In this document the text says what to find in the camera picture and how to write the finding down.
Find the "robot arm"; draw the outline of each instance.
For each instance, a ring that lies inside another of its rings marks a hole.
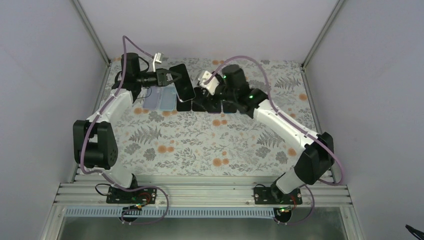
[[[222,74],[222,77],[217,74],[208,82],[212,74],[208,71],[200,73],[199,86],[206,89],[207,92],[203,99],[199,100],[199,104],[204,105],[206,109],[208,104],[213,105],[219,101],[234,104],[241,113],[246,113],[250,118],[270,127],[285,139],[286,143],[292,146],[299,156],[294,168],[283,173],[271,185],[272,195],[276,200],[305,184],[314,184],[334,164],[334,159],[325,149],[274,111],[266,93],[257,88],[249,88],[245,74],[238,65],[224,67]],[[333,151],[331,135],[326,132],[318,134],[294,120],[287,113],[283,111],[280,113]]]
[[[127,53],[126,58],[125,79],[123,79],[122,88],[119,89],[118,73],[112,86],[112,91],[108,96],[108,99],[113,98],[113,100],[106,107],[106,103],[101,105],[99,110],[86,120],[77,120],[73,124],[73,147],[74,159],[79,164],[88,127],[99,116],[90,133],[89,142],[85,149],[84,166],[92,170],[101,170],[117,185],[126,189],[134,189],[137,187],[135,176],[122,165],[121,161],[117,160],[118,146],[113,127],[124,111],[132,106],[143,87],[164,87],[178,81],[182,78],[182,75],[164,68],[156,68],[155,63],[162,62],[160,53],[154,55],[154,69],[151,72],[140,71],[138,54]]]

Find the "phone case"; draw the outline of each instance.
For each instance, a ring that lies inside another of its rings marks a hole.
[[[235,114],[237,113],[237,107],[234,104],[227,101],[222,102],[222,111],[225,114]]]
[[[192,101],[188,100],[185,102],[180,102],[178,97],[176,99],[176,110],[178,112],[189,112],[192,110]]]
[[[156,108],[158,107],[159,100],[161,98],[162,89],[160,87],[152,86],[150,90],[147,90],[147,92],[150,91],[150,96],[144,99],[143,108],[149,110],[156,110]]]
[[[166,86],[162,89],[159,110],[173,111],[177,100],[177,91],[173,86]]]

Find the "black cable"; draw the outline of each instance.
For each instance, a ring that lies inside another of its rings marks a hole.
[[[107,184],[107,183],[99,183],[99,184],[97,184],[97,185],[94,187],[95,191],[96,191],[98,194],[100,194],[100,195],[102,195],[102,196],[107,197],[107,196],[108,196],[108,194],[101,193],[101,192],[97,189],[97,187],[98,187],[98,186],[108,186],[108,187],[112,187],[112,186],[111,186],[110,184]]]
[[[149,62],[148,61],[146,61],[144,58],[142,58],[141,56],[138,56],[138,58],[139,59],[141,59],[143,62],[145,62],[146,64],[147,64],[147,68],[146,69],[144,69],[143,71],[141,71],[140,73],[145,73],[145,72],[147,72],[148,70],[149,70],[149,68],[150,68],[150,65],[149,65]]]
[[[119,71],[119,72],[116,74],[116,76],[115,76],[115,83],[117,83],[117,82],[118,82],[118,78],[119,78],[120,74],[122,74],[122,71]]]
[[[410,225],[405,225],[405,228],[417,239],[424,240],[424,232],[417,230]]]
[[[147,96],[141,96],[141,97],[136,98],[135,100],[137,100],[137,99],[145,99],[145,98],[150,97],[150,95],[152,95],[152,88],[151,87],[147,88],[147,91],[149,91],[149,89],[150,89],[150,93]]]

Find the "red wire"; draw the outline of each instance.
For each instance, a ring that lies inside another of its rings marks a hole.
[[[296,206],[298,205],[298,204],[296,203],[296,198],[295,198],[294,196],[292,196],[292,195],[290,195],[290,198],[291,198],[291,200],[293,200],[293,203],[294,203],[294,205],[293,205],[293,209],[292,209],[292,210],[295,210]]]
[[[146,200],[147,200],[146,205],[149,204],[150,203],[150,199],[152,198],[152,196],[150,194],[148,194],[147,192],[142,192],[138,196],[140,197],[142,195],[146,196]]]

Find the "smartphone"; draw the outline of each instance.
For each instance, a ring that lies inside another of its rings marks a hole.
[[[174,82],[174,86],[176,89],[176,94],[178,96],[178,101],[187,102],[196,97],[196,93],[192,86],[192,81],[190,80],[189,72],[187,71],[185,64],[179,64],[173,67],[170,67],[169,70],[171,72],[176,72],[181,74],[181,79]]]
[[[194,88],[194,92],[196,97],[191,101],[192,102],[192,106],[191,109],[193,110],[193,112],[206,112],[206,110],[201,106],[198,105],[196,102],[202,102],[203,100],[203,90],[200,87],[195,87]]]
[[[150,95],[144,99],[143,108],[149,110],[156,110],[156,108],[158,107],[159,100],[161,98],[162,89],[160,87],[152,86],[150,90],[147,90],[147,92],[150,92]]]
[[[235,114],[237,113],[237,107],[230,102],[222,101],[222,111],[225,114]]]
[[[162,89],[159,110],[173,111],[176,104],[177,91],[173,86],[166,86]]]
[[[176,110],[177,110],[177,112],[189,112],[189,111],[191,111],[192,110],[192,101],[188,100],[188,101],[185,101],[185,102],[180,102],[178,100],[178,97],[177,97]]]
[[[213,106],[206,108],[207,112],[210,114],[220,114],[221,113],[221,101],[215,103]]]

